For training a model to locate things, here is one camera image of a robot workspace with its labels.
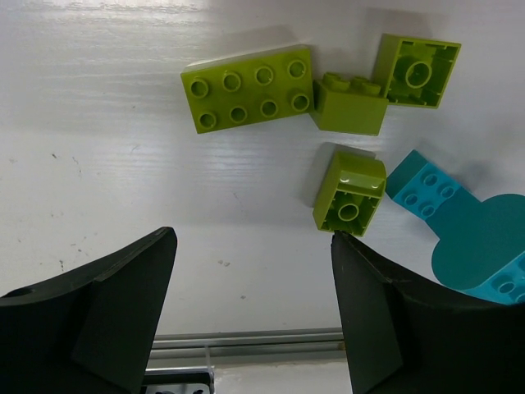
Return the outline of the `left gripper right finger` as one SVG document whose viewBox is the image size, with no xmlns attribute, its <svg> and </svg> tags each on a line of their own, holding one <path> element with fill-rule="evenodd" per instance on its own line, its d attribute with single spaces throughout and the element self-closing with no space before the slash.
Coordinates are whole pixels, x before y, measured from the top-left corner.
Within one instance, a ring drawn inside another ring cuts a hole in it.
<svg viewBox="0 0 525 394">
<path fill-rule="evenodd" d="M 340 231 L 331 261 L 353 392 L 523 392 L 523 305 L 448 289 Z"/>
</svg>

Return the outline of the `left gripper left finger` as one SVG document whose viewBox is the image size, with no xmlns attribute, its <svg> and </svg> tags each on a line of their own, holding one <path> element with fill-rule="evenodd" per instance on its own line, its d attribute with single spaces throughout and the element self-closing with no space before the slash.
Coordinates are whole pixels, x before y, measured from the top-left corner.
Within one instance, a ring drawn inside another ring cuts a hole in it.
<svg viewBox="0 0 525 394">
<path fill-rule="evenodd" d="M 1 298 L 3 393 L 138 393 L 177 238 L 125 248 Z"/>
</svg>

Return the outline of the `teal lego piece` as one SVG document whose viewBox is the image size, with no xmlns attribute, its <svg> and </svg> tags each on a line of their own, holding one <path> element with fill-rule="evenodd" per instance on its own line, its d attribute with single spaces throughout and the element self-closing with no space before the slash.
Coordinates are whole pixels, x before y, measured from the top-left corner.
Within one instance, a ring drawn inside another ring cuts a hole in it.
<svg viewBox="0 0 525 394">
<path fill-rule="evenodd" d="M 431 267 L 440 284 L 502 305 L 524 302 L 524 197 L 478 200 L 411 151 L 388 176 L 388 196 L 436 234 Z"/>
</svg>

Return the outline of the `green 2x4 lego brick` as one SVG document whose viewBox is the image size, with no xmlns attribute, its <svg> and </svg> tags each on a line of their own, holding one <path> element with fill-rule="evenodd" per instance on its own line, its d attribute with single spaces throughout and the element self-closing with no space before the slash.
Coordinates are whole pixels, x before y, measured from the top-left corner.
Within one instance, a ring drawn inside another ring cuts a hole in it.
<svg viewBox="0 0 525 394">
<path fill-rule="evenodd" d="M 199 134 L 313 110 L 311 51 L 302 44 L 188 66 L 180 78 Z"/>
</svg>

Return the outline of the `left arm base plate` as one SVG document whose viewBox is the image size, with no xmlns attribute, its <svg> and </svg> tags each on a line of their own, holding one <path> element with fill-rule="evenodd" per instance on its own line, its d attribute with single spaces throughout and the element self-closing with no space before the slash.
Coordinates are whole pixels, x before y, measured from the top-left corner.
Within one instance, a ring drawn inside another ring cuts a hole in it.
<svg viewBox="0 0 525 394">
<path fill-rule="evenodd" d="M 140 393 L 213 394 L 213 372 L 205 367 L 147 369 Z"/>
</svg>

